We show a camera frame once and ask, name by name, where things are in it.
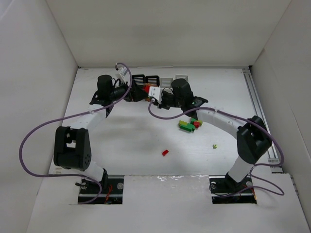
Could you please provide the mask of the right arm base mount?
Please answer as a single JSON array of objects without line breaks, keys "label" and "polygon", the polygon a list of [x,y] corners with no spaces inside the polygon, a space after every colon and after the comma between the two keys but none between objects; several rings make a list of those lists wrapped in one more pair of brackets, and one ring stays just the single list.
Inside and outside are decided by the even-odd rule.
[{"label": "right arm base mount", "polygon": [[247,176],[237,187],[230,187],[225,183],[225,176],[210,176],[209,190],[213,204],[256,204],[253,183]]}]

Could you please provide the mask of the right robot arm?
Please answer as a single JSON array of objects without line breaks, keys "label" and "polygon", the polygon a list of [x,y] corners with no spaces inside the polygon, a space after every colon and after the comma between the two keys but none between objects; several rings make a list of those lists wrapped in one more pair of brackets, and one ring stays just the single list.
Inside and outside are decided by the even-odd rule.
[{"label": "right robot arm", "polygon": [[160,87],[157,87],[156,91],[149,90],[154,105],[167,110],[171,107],[180,108],[185,115],[209,123],[237,140],[238,158],[226,173],[224,183],[229,193],[238,191],[250,170],[272,145],[272,140],[266,134],[267,129],[263,120],[253,116],[243,124],[240,118],[208,109],[208,100],[195,96],[190,84],[184,79],[174,80],[171,86],[170,92]]}]

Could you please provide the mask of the green lime lego stack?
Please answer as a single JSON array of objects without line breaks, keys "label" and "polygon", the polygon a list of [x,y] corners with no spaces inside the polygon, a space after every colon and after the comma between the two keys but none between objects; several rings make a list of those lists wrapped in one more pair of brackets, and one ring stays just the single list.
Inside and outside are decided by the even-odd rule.
[{"label": "green lime lego stack", "polygon": [[196,129],[196,127],[192,125],[191,123],[187,123],[181,120],[178,122],[178,126],[179,126],[179,129],[182,129],[187,132],[193,132]]}]

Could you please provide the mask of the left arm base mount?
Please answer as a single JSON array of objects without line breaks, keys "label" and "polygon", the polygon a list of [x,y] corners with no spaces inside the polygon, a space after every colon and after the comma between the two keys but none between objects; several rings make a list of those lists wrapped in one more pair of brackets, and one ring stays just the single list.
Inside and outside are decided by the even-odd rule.
[{"label": "left arm base mount", "polygon": [[79,187],[78,203],[86,202],[87,204],[122,204],[124,176],[108,175],[107,187],[103,187],[100,195],[99,186],[90,180],[82,179],[75,185]]}]

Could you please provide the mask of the small red lego brick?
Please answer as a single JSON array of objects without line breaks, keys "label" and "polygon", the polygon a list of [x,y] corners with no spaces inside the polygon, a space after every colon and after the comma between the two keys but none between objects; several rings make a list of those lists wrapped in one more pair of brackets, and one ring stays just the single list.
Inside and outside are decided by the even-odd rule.
[{"label": "small red lego brick", "polygon": [[162,152],[162,156],[166,156],[168,153],[169,153],[169,151],[165,150],[165,151]]}]

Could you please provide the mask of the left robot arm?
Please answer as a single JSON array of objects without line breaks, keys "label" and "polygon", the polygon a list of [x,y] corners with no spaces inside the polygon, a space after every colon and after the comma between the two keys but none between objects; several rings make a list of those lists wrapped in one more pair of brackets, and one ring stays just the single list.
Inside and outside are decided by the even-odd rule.
[{"label": "left robot arm", "polygon": [[[90,105],[106,107],[119,100],[130,88],[125,96],[128,102],[138,102],[147,98],[143,90],[147,83],[145,75],[132,75],[132,84],[117,78],[115,82],[110,75],[101,75],[97,80],[97,91],[94,93]],[[79,117],[70,126],[60,126],[56,129],[53,162],[64,169],[73,169],[88,178],[98,181],[102,189],[107,188],[107,171],[96,165],[92,160],[89,132],[111,113],[113,106],[105,110]]]}]

